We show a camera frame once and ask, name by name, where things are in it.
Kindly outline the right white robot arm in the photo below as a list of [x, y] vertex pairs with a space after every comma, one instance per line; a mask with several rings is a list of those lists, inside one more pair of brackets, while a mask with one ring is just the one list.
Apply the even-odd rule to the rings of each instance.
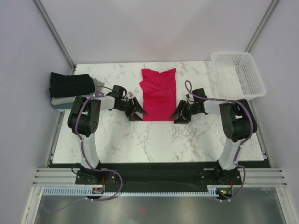
[[203, 88], [195, 89], [190, 94], [193, 101], [189, 100], [188, 95], [186, 100], [180, 100], [170, 119], [174, 119], [175, 124], [187, 124], [193, 115], [200, 113], [220, 116], [226, 142], [217, 160], [220, 168], [214, 171], [214, 178], [218, 183], [226, 183], [231, 178], [230, 170], [237, 167], [242, 146], [257, 131], [256, 120], [246, 99], [211, 99]]

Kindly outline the red t shirt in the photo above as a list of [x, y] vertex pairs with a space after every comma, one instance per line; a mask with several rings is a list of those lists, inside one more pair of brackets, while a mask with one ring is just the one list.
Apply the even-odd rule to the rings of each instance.
[[174, 121], [170, 116], [177, 107], [176, 69], [163, 72], [142, 69], [141, 73], [143, 108], [147, 112], [143, 121]]

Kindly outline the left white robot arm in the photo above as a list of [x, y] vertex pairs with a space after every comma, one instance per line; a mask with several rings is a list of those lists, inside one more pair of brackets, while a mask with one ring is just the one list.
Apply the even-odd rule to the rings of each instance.
[[138, 114], [147, 114], [137, 98], [129, 94], [124, 87], [114, 85], [109, 90], [107, 94], [76, 97], [67, 121], [68, 127], [79, 141], [81, 166], [89, 169], [86, 178], [91, 183], [99, 183], [103, 177], [95, 144], [95, 132], [99, 126], [100, 112], [118, 110], [124, 112], [130, 121], [142, 121]]

